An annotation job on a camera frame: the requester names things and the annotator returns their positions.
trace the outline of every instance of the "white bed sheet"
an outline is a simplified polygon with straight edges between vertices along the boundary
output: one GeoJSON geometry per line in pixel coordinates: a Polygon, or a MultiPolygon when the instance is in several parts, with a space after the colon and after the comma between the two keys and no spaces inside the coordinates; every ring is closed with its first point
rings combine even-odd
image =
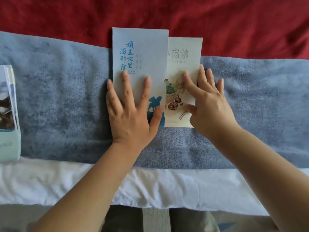
{"type": "MultiPolygon", "coordinates": [[[[21,158],[0,164],[0,204],[54,205],[91,164],[21,158]]],[[[302,169],[309,175],[309,169],[302,169]]],[[[133,168],[113,204],[268,215],[236,169],[133,168]]]]}

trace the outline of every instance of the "stack of booklets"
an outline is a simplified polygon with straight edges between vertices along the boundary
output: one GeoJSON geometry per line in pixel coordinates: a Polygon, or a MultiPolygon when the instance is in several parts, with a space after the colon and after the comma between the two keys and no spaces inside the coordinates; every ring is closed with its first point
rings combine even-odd
{"type": "Polygon", "coordinates": [[[0,65],[0,162],[18,160],[20,151],[14,72],[11,65],[0,65]]]}
{"type": "Polygon", "coordinates": [[[183,109],[195,104],[185,89],[184,71],[197,84],[203,38],[169,37],[168,30],[113,28],[113,83],[122,99],[121,71],[130,77],[135,104],[141,97],[146,76],[151,77],[148,120],[154,109],[163,104],[160,126],[192,127],[190,113],[183,109]]]}

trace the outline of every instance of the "denim-like cloth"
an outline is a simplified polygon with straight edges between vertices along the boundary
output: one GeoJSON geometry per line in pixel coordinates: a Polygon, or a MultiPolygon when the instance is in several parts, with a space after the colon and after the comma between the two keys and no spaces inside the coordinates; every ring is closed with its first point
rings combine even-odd
{"type": "MultiPolygon", "coordinates": [[[[299,168],[309,167],[309,61],[201,57],[236,120],[299,168]]],[[[24,157],[95,163],[112,142],[105,103],[107,48],[0,32],[0,64],[11,64],[24,157]]],[[[235,168],[193,128],[160,128],[136,166],[235,168]]]]}

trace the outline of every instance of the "forearm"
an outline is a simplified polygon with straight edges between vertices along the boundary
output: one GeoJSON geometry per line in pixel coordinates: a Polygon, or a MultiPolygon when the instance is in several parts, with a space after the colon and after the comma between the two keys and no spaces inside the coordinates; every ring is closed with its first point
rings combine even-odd
{"type": "Polygon", "coordinates": [[[281,231],[309,228],[307,175],[241,128],[213,143],[239,169],[281,231]]]}
{"type": "Polygon", "coordinates": [[[139,150],[113,144],[90,171],[36,224],[33,231],[97,232],[139,150]]]}

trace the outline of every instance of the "person's right hand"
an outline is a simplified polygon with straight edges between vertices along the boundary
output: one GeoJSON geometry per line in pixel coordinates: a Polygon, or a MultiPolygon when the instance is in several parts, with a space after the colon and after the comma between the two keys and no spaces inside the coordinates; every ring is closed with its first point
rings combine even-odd
{"type": "Polygon", "coordinates": [[[211,69],[205,70],[200,65],[197,87],[189,77],[183,73],[183,81],[186,90],[196,99],[197,107],[186,105],[185,111],[192,114],[190,123],[204,137],[213,141],[220,138],[228,130],[240,128],[233,111],[227,103],[223,93],[223,79],[218,81],[217,87],[211,69]]]}

